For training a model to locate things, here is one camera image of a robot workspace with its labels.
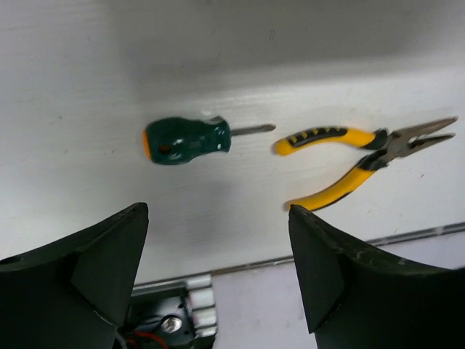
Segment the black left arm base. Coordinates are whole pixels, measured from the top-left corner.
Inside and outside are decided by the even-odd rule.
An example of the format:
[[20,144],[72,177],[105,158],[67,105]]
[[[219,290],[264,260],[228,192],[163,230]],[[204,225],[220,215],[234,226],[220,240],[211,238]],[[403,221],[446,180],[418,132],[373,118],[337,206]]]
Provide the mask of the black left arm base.
[[209,273],[136,285],[114,348],[211,349],[218,332]]

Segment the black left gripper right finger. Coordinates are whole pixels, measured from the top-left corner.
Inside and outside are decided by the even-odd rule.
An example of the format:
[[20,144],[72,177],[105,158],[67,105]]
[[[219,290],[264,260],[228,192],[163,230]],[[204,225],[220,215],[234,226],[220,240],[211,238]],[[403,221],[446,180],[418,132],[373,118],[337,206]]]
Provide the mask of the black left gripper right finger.
[[319,348],[462,348],[464,270],[399,257],[293,205],[288,231]]

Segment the green stubby screwdriver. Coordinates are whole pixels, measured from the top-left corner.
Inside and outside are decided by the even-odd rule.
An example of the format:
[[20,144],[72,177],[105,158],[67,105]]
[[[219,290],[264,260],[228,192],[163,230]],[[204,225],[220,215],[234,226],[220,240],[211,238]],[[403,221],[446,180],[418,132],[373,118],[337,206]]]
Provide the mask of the green stubby screwdriver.
[[274,124],[232,129],[221,116],[209,120],[172,116],[149,123],[142,132],[147,158],[158,165],[182,165],[199,156],[230,151],[232,138],[271,132]]

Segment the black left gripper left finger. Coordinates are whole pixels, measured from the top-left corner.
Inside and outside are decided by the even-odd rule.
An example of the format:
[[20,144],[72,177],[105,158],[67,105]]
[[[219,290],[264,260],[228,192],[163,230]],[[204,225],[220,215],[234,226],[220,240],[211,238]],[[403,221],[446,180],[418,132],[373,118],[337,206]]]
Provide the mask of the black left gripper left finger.
[[1,261],[2,348],[111,348],[148,229],[133,204],[91,227]]

